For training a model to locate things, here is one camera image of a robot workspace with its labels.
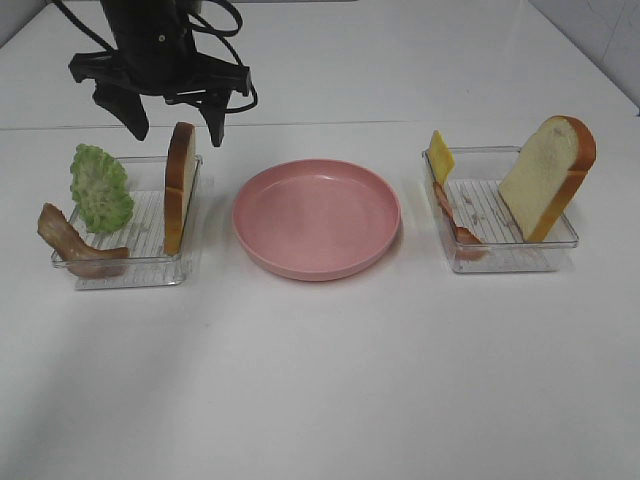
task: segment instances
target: lettuce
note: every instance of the lettuce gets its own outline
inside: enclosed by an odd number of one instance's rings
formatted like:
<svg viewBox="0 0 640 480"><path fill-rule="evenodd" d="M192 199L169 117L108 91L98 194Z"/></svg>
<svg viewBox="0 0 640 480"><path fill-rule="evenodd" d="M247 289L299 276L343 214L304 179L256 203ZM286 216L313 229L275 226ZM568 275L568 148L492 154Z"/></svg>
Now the lettuce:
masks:
<svg viewBox="0 0 640 480"><path fill-rule="evenodd" d="M120 162L100 147L80 144L71 173L71 197L87 231L111 233L127 224L133 215L133 199Z"/></svg>

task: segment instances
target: toy bread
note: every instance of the toy bread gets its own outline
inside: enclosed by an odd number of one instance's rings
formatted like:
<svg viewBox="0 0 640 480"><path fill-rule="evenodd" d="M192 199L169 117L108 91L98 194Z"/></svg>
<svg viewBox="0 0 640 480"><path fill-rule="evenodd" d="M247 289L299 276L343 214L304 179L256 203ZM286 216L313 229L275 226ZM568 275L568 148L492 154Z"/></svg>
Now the toy bread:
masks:
<svg viewBox="0 0 640 480"><path fill-rule="evenodd" d="M562 215L596 159L580 120L547 119L522 147L499 192L526 242L541 242Z"/></svg>
<svg viewBox="0 0 640 480"><path fill-rule="evenodd" d="M175 255L180 251L184 222L196 172L195 127L178 122L173 130L164 190L164 252Z"/></svg>

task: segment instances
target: white wall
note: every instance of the white wall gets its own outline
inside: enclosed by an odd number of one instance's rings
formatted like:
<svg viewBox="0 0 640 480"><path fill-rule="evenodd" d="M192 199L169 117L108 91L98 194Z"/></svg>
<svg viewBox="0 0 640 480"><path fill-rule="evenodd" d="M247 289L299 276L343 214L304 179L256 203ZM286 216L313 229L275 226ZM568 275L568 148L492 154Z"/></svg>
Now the white wall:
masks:
<svg viewBox="0 0 640 480"><path fill-rule="evenodd" d="M640 0L529 0L640 107Z"/></svg>
<svg viewBox="0 0 640 480"><path fill-rule="evenodd" d="M0 0L0 46L45 5L45 0Z"/></svg>

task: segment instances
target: black cable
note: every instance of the black cable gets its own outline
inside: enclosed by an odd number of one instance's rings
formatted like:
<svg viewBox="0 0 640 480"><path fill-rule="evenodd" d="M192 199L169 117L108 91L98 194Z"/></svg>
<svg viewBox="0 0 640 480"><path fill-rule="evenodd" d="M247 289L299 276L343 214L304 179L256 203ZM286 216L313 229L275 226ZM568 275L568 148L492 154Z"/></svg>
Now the black cable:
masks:
<svg viewBox="0 0 640 480"><path fill-rule="evenodd" d="M209 24L204 18L200 15L190 12L203 26L191 24L191 28L200 33L209 33L211 35L220 36L220 37L233 37L236 35L240 29L242 28L242 15L236 7L234 7L228 0L205 0L207 2L215 3L216 5L224 8L227 13L229 13L236 22L236 28L233 30L218 30Z"/></svg>
<svg viewBox="0 0 640 480"><path fill-rule="evenodd" d="M58 9L64 14L65 17L69 19L71 23L73 23L78 29L91 38L94 42L100 45L108 52L115 52L115 49L109 45L100 35L87 27L84 23L80 21L78 17L74 15L74 13L67 8L67 6L62 3L62 0L51 0L53 4L58 7Z"/></svg>

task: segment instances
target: bread crust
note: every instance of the bread crust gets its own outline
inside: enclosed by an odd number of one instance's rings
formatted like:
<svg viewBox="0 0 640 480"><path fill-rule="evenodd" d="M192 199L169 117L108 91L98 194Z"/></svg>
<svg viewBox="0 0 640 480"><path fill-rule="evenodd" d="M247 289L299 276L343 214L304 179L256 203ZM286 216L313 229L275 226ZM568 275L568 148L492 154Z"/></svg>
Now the bread crust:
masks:
<svg viewBox="0 0 640 480"><path fill-rule="evenodd" d="M582 184L584 177L596 160L596 142L591 134L591 131L587 126L574 117L568 117L565 115L556 115L547 120L564 119L573 128L578 136L578 153L576 155L575 162L569 168L567 176L558 189L558 192L551 199L549 206L540 216L538 224L526 239L528 242L542 242L556 220L562 215L565 208L575 195L576 191Z"/></svg>
<svg viewBox="0 0 640 480"><path fill-rule="evenodd" d="M182 199L185 195L185 165L189 160L189 144L195 134L195 126L178 122L173 130L167 165L165 167L164 190L164 252L175 255L182 241Z"/></svg>

